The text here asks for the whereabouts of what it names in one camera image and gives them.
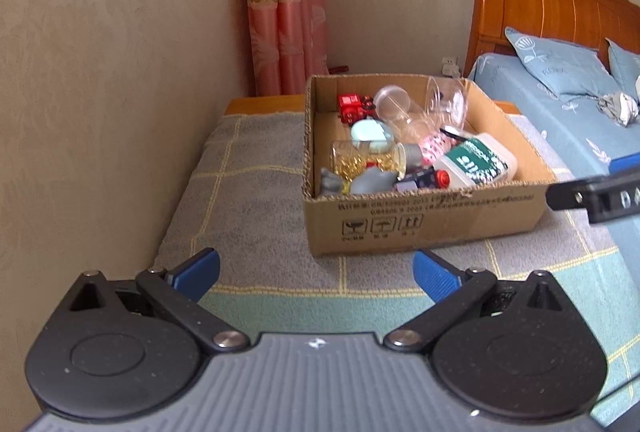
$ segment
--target red toy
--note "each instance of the red toy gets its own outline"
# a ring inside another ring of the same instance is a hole
[[[340,94],[338,95],[338,108],[340,109],[340,119],[349,126],[366,117],[376,116],[376,106],[370,96],[360,98],[357,94]]]

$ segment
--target wooden headboard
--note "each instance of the wooden headboard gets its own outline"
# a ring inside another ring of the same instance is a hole
[[[465,76],[485,52],[515,54],[504,28],[598,48],[609,68],[610,38],[640,52],[640,7],[629,0],[476,0]]]

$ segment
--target table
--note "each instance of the table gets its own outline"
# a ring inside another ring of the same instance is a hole
[[[519,114],[520,111],[513,103],[494,101],[505,114]],[[225,115],[231,114],[271,114],[273,112],[303,112],[305,110],[305,95],[282,95],[239,97],[232,99],[226,107]]]

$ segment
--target pillow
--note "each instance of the pillow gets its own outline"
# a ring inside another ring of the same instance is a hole
[[[640,54],[623,49],[613,40],[609,40],[609,63],[611,74],[623,92],[638,99],[636,80],[640,76]]]
[[[504,34],[525,68],[564,101],[576,96],[600,97],[620,90],[596,50],[521,34],[510,27]]]

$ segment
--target corrugated cardboard edge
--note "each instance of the corrugated cardboard edge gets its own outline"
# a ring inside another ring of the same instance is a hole
[[[389,76],[394,77],[398,76],[398,74],[349,74],[348,78],[367,78],[368,76]],[[424,78],[428,79],[429,76],[425,74],[402,74],[402,76],[409,76],[414,78]],[[322,78],[330,78],[330,79],[338,79],[339,76],[322,76]],[[414,190],[411,192],[385,192],[385,193],[360,193],[360,194],[349,194],[349,195],[334,195],[331,197],[314,197],[314,166],[313,166],[313,124],[314,124],[314,111],[312,107],[315,108],[315,105],[312,105],[312,88],[315,86],[314,81],[316,76],[310,76],[306,82],[305,88],[305,150],[304,150],[304,163],[303,163],[303,174],[304,181],[302,186],[302,196],[303,200],[306,203],[326,203],[326,202],[335,202],[335,201],[352,201],[356,199],[405,199],[408,197],[420,197],[422,195],[432,195],[433,192],[420,192],[420,190]],[[498,107],[491,98],[489,98],[482,89],[480,92],[484,94],[484,96],[491,102],[492,108],[495,111],[502,115],[506,116],[509,120],[509,123],[513,125],[513,127],[520,131],[520,129],[516,126],[516,124],[511,120],[511,118],[506,115],[500,107]],[[554,176],[551,168],[546,164],[546,161],[538,152],[538,149],[535,148],[532,144],[530,147],[536,153],[536,155],[540,158],[540,161],[545,164],[546,169],[548,170],[551,176]],[[448,190],[449,192],[457,192],[461,197],[472,197],[474,192],[479,190],[494,190],[496,188],[500,188],[505,185],[514,185],[514,186],[529,186],[529,185],[551,185],[555,181],[509,181],[501,182],[501,183],[489,183],[487,185],[483,185],[481,187],[472,187],[468,189],[459,189],[459,190]],[[453,209],[465,209],[463,207],[453,208]]]

